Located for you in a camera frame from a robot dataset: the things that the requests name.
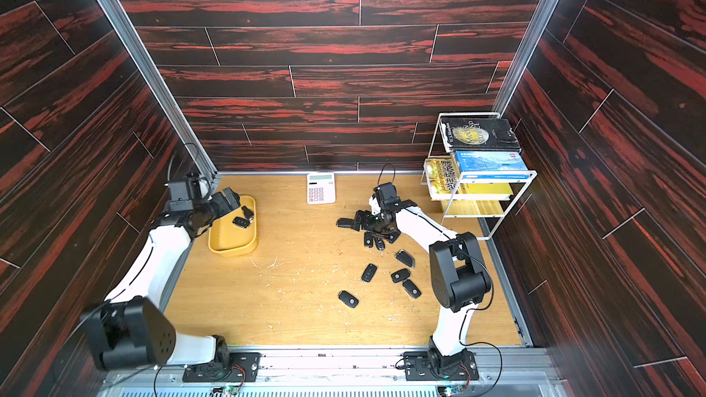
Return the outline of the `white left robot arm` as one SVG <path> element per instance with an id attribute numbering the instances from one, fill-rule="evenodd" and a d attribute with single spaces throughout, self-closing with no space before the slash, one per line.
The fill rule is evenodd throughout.
<path id="1" fill-rule="evenodd" d="M 142 251 L 103 303 L 81 316 L 88 349 L 100 371 L 183 366 L 222 372 L 232 367 L 223 337 L 178 332 L 159 304 L 193 241 L 236 211 L 240 197 L 231 189 L 211 193 L 208 182 L 195 174 L 167 185 L 170 198 L 151 223 Z"/>

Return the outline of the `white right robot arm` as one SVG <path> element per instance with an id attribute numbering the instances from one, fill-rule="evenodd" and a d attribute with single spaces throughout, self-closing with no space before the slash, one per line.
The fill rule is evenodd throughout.
<path id="1" fill-rule="evenodd" d="M 476 236 L 456 233 L 428 217 L 412 200 L 401 200 L 388 182 L 373 189 L 367 211 L 336 225 L 363 231 L 367 244 L 393 244 L 407 235 L 428 252 L 431 288 L 441 308 L 428 347 L 430 369 L 438 376 L 468 367 L 466 349 L 470 322 L 483 310 L 486 296 L 494 295 Z"/>

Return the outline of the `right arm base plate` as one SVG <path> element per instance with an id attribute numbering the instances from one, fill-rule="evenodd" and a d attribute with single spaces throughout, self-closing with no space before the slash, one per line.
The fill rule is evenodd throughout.
<path id="1" fill-rule="evenodd" d="M 406 351 L 397 369 L 404 371 L 408 382 L 431 382 L 432 380 L 479 379 L 474 354 L 467 348 L 452 356 L 441 356 L 437 349 Z"/>

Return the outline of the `black chrome Mercedes car key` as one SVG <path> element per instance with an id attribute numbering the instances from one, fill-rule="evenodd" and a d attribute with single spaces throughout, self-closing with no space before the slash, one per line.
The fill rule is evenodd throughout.
<path id="1" fill-rule="evenodd" d="M 248 207 L 246 207 L 245 205 L 243 205 L 241 207 L 241 209 L 242 209 L 243 215 L 246 218 L 246 220 L 249 220 L 250 222 L 252 222 L 254 219 L 255 213 L 252 210 L 250 210 Z"/>

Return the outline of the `black flip car key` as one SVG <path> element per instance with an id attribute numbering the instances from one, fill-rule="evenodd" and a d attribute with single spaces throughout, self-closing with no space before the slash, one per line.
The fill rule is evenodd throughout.
<path id="1" fill-rule="evenodd" d="M 243 217 L 235 217 L 233 218 L 233 225 L 236 225 L 242 229 L 247 229 L 251 225 L 251 222 Z"/>

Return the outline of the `black car key front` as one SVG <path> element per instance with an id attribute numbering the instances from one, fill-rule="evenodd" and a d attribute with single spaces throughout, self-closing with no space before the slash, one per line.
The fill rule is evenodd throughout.
<path id="1" fill-rule="evenodd" d="M 338 292 L 338 299 L 351 309 L 355 309 L 360 303 L 357 297 L 346 290 Z"/>

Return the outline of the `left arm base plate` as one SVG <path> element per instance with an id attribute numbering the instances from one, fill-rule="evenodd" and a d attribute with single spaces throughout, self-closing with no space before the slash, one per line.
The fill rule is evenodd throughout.
<path id="1" fill-rule="evenodd" d="M 260 367 L 259 352 L 232 352 L 227 360 L 217 358 L 211 362 L 187 366 L 182 376 L 185 383 L 255 382 Z"/>

